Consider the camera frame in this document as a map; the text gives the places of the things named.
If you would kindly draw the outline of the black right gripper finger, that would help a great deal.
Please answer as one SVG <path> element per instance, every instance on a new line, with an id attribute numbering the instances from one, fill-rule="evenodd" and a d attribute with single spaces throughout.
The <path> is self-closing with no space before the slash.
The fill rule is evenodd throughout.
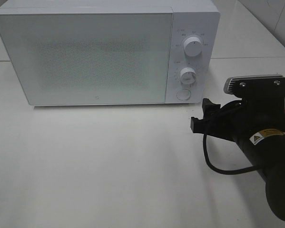
<path id="1" fill-rule="evenodd" d="M 207 119 L 198 119 L 196 117 L 191 117 L 190 128 L 192 130 L 192 133 L 204 133 L 207 126 Z"/>
<path id="2" fill-rule="evenodd" d="M 212 116 L 221 108 L 221 104 L 215 104 L 211 102 L 208 98 L 203 98 L 202 100 L 202 110 L 203 116 Z"/>

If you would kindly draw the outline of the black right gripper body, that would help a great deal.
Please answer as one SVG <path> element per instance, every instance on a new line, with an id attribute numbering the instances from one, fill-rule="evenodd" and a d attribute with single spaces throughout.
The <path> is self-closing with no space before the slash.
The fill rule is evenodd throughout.
<path id="1" fill-rule="evenodd" d="M 259 130 L 285 130 L 285 98 L 247 98 L 226 104 L 209 120 L 205 136 L 233 142 L 250 137 Z"/>

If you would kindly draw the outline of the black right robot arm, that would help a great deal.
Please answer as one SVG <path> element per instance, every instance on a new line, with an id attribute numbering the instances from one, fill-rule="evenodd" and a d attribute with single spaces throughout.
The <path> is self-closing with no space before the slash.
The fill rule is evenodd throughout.
<path id="1" fill-rule="evenodd" d="M 223 175 L 256 171 L 265 181 L 265 195 L 271 211 L 285 221 L 285 95 L 242 97 L 226 105 L 202 101 L 203 118 L 191 118 L 191 130 L 203 135 L 207 166 Z M 210 161 L 207 138 L 234 142 L 251 166 L 223 170 Z"/>

